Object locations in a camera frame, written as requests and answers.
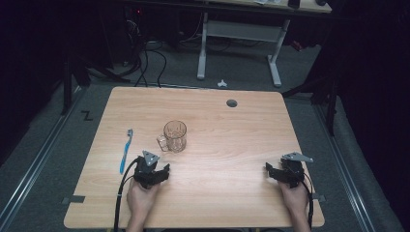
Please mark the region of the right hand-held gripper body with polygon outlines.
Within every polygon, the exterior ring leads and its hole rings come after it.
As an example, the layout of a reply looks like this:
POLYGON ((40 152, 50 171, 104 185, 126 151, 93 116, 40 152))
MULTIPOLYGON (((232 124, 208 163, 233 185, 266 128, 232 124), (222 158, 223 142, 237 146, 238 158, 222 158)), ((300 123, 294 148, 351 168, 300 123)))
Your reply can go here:
POLYGON ((287 183, 291 188, 295 188, 300 182, 305 179, 305 170, 302 166, 303 162, 313 162, 313 158, 309 158, 301 153, 293 152, 285 154, 281 157, 290 161, 290 168, 285 170, 288 173, 287 183))

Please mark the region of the metal floor rail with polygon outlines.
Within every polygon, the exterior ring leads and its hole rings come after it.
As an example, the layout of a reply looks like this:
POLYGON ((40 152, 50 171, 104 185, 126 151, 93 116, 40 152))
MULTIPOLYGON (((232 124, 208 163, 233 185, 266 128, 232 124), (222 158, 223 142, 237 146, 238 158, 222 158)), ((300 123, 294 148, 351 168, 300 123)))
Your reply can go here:
POLYGON ((0 167, 0 232, 6 232, 10 227, 42 172, 73 108, 86 91, 86 87, 75 87, 69 97, 71 103, 65 109, 63 89, 58 89, 52 100, 34 117, 26 133, 0 167))
POLYGON ((313 111, 318 118, 319 124, 325 133, 328 143, 331 146, 331 154, 336 163, 337 173, 345 189, 347 198, 350 202, 350 205, 353 209, 354 215, 361 227, 362 232, 375 232, 375 227, 366 209, 365 202, 348 170, 348 167, 342 156, 342 152, 338 147, 337 141, 329 133, 326 125, 326 116, 324 110, 321 106, 314 105, 313 111))

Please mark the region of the black metal stand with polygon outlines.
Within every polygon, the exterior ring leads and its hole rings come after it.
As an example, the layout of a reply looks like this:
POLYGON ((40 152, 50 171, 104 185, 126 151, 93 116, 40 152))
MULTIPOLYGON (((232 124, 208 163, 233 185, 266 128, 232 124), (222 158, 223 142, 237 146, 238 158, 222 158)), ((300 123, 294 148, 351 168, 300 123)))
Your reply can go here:
POLYGON ((319 77, 282 93, 282 96, 289 98, 298 93, 311 93, 310 102, 313 105, 324 104, 327 107, 325 128, 331 136, 334 136, 334 119, 337 113, 337 79, 335 77, 319 77))
POLYGON ((111 80, 129 82, 128 79, 123 78, 120 74, 111 72, 76 53, 69 53, 64 63, 63 71, 63 115, 67 115, 73 107, 73 80, 76 81, 77 86, 80 88, 88 88, 90 86, 89 68, 111 80))

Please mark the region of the person's left hand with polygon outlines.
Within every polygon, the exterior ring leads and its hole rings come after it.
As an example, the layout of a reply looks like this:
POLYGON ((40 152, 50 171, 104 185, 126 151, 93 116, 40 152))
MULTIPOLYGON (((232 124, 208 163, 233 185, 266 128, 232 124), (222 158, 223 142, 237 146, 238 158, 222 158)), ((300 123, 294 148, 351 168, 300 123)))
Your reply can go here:
POLYGON ((127 194, 127 201, 133 217, 147 216, 160 189, 160 185, 144 188, 135 180, 131 180, 127 194))

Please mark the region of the white-legged wooden desk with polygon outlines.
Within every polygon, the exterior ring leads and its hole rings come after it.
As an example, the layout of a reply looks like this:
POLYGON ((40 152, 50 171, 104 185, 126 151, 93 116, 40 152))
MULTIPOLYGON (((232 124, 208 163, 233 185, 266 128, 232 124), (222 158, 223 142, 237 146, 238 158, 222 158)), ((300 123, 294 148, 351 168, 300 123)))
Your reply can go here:
MULTIPOLYGON (((204 0, 206 7, 216 4, 225 4, 233 7, 245 7, 247 10, 279 10, 282 13, 309 13, 314 15, 330 14, 331 6, 327 0, 301 0, 299 9, 288 7, 288 0, 281 0, 279 4, 260 5, 253 0, 204 0)), ((267 56, 271 77, 275 87, 281 86, 278 73, 277 59, 281 46, 285 39, 291 19, 286 17, 281 25, 268 25, 256 22, 234 22, 232 19, 210 19, 207 13, 202 15, 201 49, 198 57, 198 68, 196 77, 203 80, 206 76, 207 63, 207 39, 209 37, 239 39, 255 42, 273 43, 273 53, 267 56)))

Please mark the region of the person's right hand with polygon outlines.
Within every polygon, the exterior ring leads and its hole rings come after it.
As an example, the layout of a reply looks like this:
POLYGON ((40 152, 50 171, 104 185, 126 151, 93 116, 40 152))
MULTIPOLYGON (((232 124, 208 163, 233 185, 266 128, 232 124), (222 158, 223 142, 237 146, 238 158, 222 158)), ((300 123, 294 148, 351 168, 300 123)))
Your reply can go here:
POLYGON ((284 204, 291 216, 304 216, 307 212, 308 193, 302 184, 291 188, 289 185, 278 182, 282 192, 284 204))

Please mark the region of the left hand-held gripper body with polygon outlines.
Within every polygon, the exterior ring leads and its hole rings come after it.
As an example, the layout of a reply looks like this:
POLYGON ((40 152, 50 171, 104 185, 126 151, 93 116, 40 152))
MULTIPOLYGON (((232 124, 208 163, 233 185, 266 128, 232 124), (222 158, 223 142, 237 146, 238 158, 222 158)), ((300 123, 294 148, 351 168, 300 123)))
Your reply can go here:
POLYGON ((159 156, 145 150, 142 151, 142 157, 137 158, 133 177, 144 189, 161 182, 161 173, 156 171, 159 159, 159 156))

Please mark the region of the blue toothbrush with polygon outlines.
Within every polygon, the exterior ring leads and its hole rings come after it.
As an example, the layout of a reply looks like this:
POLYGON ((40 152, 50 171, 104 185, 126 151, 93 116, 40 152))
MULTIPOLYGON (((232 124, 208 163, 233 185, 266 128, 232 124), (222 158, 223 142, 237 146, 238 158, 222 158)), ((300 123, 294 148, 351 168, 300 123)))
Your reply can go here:
POLYGON ((120 163, 120 168, 119 168, 120 174, 124 174, 124 171, 125 171, 125 164, 126 164, 126 160, 127 160, 127 155, 128 155, 130 145, 132 143, 133 129, 128 129, 127 136, 128 136, 128 141, 126 142, 126 144, 124 146, 124 153, 123 153, 122 160, 121 160, 121 163, 120 163))

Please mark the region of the dark computer tower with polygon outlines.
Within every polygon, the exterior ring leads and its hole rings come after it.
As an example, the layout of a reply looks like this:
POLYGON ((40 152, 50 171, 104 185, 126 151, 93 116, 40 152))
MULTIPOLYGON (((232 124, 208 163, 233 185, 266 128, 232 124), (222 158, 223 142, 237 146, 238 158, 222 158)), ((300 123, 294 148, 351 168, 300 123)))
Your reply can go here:
POLYGON ((144 47, 144 32, 141 27, 142 23, 142 10, 140 8, 134 8, 126 6, 124 8, 126 32, 131 45, 131 58, 130 62, 134 65, 139 64, 139 54, 144 47))

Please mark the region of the clear glass mug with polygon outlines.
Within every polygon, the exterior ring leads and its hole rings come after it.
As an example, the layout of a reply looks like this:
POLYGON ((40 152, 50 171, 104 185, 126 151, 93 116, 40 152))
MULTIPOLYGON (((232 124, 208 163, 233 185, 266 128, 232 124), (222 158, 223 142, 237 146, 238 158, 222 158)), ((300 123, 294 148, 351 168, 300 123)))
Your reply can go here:
POLYGON ((182 152, 187 145, 187 126, 181 121, 169 121, 165 124, 157 142, 163 152, 182 152))

